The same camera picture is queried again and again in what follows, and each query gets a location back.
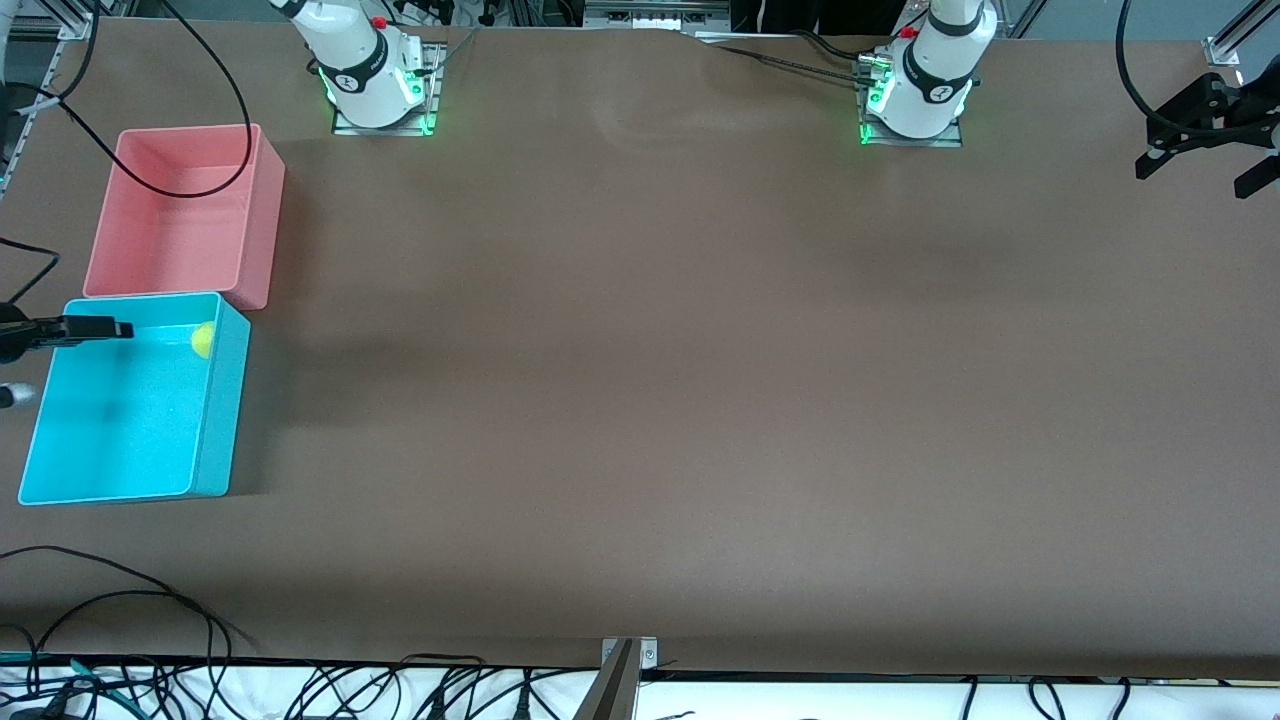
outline yellow ball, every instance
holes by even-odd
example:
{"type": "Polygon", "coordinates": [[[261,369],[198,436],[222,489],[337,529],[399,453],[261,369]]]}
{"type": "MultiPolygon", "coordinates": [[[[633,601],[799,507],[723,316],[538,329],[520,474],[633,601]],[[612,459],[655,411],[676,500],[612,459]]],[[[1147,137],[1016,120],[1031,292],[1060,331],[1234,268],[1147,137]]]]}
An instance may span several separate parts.
{"type": "Polygon", "coordinates": [[[214,323],[204,323],[191,333],[191,348],[205,360],[214,352],[214,323]]]}

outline blue bin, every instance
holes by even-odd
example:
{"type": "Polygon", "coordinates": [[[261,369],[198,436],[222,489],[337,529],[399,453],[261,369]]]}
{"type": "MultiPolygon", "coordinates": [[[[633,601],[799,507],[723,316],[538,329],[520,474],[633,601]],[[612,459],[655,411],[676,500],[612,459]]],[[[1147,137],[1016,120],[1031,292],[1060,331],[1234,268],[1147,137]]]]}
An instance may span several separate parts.
{"type": "Polygon", "coordinates": [[[216,292],[73,300],[68,315],[113,315],[133,340],[54,351],[23,505],[227,495],[248,320],[216,292]],[[206,360],[192,334],[214,323],[206,360]]]}

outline brown table surface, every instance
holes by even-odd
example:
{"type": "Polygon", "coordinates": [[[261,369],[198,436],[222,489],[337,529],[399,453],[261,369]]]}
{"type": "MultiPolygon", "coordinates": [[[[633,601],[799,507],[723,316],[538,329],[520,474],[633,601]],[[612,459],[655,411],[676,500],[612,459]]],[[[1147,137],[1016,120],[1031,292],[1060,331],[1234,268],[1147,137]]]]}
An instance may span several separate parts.
{"type": "MultiPolygon", "coordinates": [[[[5,411],[0,546],[159,575],[243,653],[576,665],[648,634],[676,667],[1280,670],[1276,195],[1231,197],[1244,149],[1135,182],[1108,44],[995,44],[965,149],[928,151],[657,31],[481,31],[435,137],[339,138],[296,31],[200,27],[289,172],[232,495],[19,507],[36,414],[5,411]]],[[[1132,54],[1151,99],[1203,72],[1132,54]]],[[[164,20],[104,23],[73,105],[106,137],[237,122],[164,20]]],[[[40,118],[0,204],[65,254],[29,313],[79,293],[108,169],[40,118]]],[[[120,587],[15,560],[0,615],[120,587]]],[[[133,600],[51,650],[202,638],[133,600]]]]}

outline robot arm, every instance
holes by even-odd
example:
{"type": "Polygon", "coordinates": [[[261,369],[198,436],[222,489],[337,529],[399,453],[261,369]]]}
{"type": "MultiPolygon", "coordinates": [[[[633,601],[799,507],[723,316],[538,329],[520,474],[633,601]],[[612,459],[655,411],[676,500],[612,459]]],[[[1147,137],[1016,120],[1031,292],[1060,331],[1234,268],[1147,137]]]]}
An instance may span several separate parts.
{"type": "MultiPolygon", "coordinates": [[[[0,302],[0,365],[14,363],[28,350],[70,347],[87,341],[129,340],[132,323],[99,315],[31,319],[12,302],[0,302]]],[[[26,383],[0,383],[0,410],[26,405],[36,391],[26,383]]]]}
{"type": "Polygon", "coordinates": [[[899,37],[886,49],[892,74],[868,110],[906,137],[942,133],[964,111],[996,23],[991,0],[933,0],[920,33],[899,37]]]}
{"type": "Polygon", "coordinates": [[[376,26],[360,0],[268,0],[298,28],[320,64],[329,99],[352,123],[390,126],[424,101],[408,81],[419,70],[422,41],[376,26]]]}

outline pink plastic box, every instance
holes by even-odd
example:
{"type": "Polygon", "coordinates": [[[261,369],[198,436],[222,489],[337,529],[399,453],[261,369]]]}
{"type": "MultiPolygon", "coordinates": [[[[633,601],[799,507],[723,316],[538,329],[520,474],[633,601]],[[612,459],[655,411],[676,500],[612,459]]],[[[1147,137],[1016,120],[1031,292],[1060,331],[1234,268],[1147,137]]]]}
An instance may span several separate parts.
{"type": "MultiPolygon", "coordinates": [[[[218,291],[239,310],[265,307],[284,163],[262,128],[252,136],[244,173],[207,197],[157,195],[113,165],[84,296],[218,291]]],[[[244,126],[129,129],[115,152],[156,187],[201,192],[239,168],[244,126]]]]}

